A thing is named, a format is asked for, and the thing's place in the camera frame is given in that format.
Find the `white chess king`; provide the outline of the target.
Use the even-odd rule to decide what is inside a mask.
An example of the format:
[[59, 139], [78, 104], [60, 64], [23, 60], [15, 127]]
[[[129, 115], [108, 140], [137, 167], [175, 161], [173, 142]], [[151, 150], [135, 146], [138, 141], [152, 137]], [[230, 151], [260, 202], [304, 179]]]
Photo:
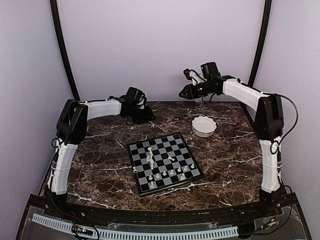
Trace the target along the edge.
[[149, 151], [149, 155], [153, 157], [153, 151], [152, 151], [152, 147], [148, 147], [148, 151]]

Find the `white chess queen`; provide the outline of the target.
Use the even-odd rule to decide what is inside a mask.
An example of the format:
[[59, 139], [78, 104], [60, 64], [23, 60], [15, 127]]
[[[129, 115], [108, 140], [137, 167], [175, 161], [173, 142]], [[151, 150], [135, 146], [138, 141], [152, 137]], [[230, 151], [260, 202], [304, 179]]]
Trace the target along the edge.
[[153, 170], [153, 169], [154, 169], [154, 164], [155, 164], [155, 162], [154, 162], [153, 160], [151, 160], [151, 161], [149, 162], [149, 164], [150, 164], [150, 169]]

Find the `black and white chessboard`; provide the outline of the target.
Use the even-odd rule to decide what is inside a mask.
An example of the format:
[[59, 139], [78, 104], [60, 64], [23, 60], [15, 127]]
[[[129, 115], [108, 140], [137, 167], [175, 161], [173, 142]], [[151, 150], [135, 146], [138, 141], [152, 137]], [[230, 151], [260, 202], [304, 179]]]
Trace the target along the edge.
[[[204, 177], [203, 171], [180, 132], [129, 143], [126, 147], [132, 172], [133, 167], [137, 169], [137, 173], [133, 173], [133, 175], [140, 197], [191, 183]], [[148, 147], [152, 147], [153, 170], [151, 170], [150, 163], [147, 162]], [[185, 174], [185, 180], [181, 180], [182, 174]], [[154, 183], [154, 188], [150, 188], [151, 182]]]

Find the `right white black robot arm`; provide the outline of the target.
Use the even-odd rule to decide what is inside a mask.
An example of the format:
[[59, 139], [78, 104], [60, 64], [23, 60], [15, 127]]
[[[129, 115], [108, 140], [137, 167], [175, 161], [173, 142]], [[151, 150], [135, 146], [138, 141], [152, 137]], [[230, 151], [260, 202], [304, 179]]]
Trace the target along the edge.
[[234, 76], [221, 75], [215, 62], [202, 64], [201, 70], [202, 75], [189, 68], [183, 71], [191, 83], [178, 95], [187, 100], [208, 95], [226, 95], [246, 106], [247, 117], [259, 139], [262, 151], [260, 196], [265, 198], [255, 205], [255, 213], [260, 217], [266, 217], [275, 208], [274, 201], [269, 197], [276, 195], [284, 185], [281, 180], [281, 143], [286, 137], [283, 133], [284, 96], [255, 89]]

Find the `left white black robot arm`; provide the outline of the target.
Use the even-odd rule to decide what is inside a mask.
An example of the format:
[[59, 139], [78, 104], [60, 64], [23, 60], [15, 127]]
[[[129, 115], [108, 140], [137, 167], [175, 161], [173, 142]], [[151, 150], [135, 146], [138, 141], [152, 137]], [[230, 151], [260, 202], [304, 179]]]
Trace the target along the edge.
[[148, 123], [155, 119], [147, 105], [146, 95], [130, 87], [125, 95], [90, 101], [66, 101], [56, 124], [56, 137], [51, 144], [55, 148], [47, 189], [56, 196], [67, 194], [67, 181], [72, 160], [78, 146], [87, 134], [91, 119], [106, 116], [121, 116], [133, 125]]

